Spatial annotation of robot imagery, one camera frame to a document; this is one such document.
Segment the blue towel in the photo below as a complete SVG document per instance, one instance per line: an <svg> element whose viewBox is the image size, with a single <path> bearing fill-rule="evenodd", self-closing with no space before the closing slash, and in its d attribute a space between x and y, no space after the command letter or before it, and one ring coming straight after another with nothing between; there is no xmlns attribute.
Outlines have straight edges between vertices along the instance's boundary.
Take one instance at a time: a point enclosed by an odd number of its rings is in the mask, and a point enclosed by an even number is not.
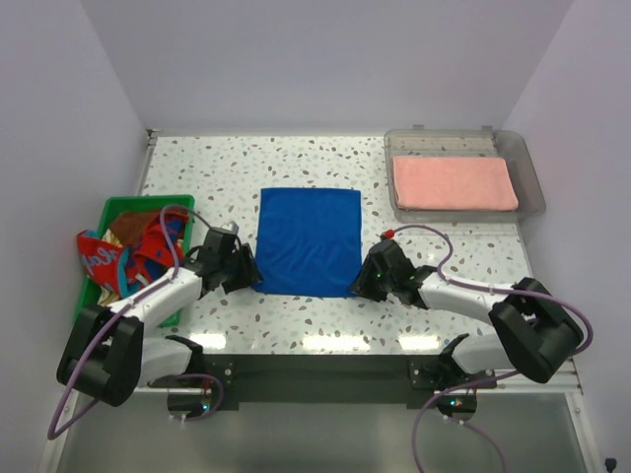
<svg viewBox="0 0 631 473"><path fill-rule="evenodd" d="M361 192L343 188L261 190L255 263L264 294L346 298L362 266Z"/></svg>

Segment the pink towel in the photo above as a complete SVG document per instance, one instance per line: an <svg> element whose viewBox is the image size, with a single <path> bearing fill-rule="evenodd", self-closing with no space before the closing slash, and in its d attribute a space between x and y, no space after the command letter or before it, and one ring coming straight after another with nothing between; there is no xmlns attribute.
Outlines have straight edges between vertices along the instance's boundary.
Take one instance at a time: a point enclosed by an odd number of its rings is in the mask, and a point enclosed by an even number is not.
<svg viewBox="0 0 631 473"><path fill-rule="evenodd" d="M519 200L506 162L497 157L392 160L396 205L419 211L514 211Z"/></svg>

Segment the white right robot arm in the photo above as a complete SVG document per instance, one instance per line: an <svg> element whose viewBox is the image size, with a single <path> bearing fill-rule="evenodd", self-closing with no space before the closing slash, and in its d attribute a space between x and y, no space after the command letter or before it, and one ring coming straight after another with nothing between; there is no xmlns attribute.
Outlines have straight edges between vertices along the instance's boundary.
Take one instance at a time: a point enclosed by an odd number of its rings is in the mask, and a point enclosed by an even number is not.
<svg viewBox="0 0 631 473"><path fill-rule="evenodd" d="M458 336L441 354L439 374L458 387L487 369L515 371L545 383L593 341L592 329L577 323L578 312L553 298L537 280L483 285L451 279L441 267L413 265L392 239L374 245L349 291L383 302L388 296L425 310L476 319L494 332Z"/></svg>

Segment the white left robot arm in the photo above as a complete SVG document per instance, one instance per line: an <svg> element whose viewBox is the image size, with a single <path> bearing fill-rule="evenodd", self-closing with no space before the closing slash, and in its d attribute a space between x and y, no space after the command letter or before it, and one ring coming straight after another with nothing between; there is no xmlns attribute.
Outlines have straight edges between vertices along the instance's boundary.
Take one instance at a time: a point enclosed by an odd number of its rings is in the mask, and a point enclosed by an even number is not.
<svg viewBox="0 0 631 473"><path fill-rule="evenodd" d="M56 378L112 407L162 378L194 386L208 372L201 345L177 335L151 338L149 332L217 288L230 293L262 280L250 245L234 231L212 228L177 269L135 295L110 306L83 307Z"/></svg>

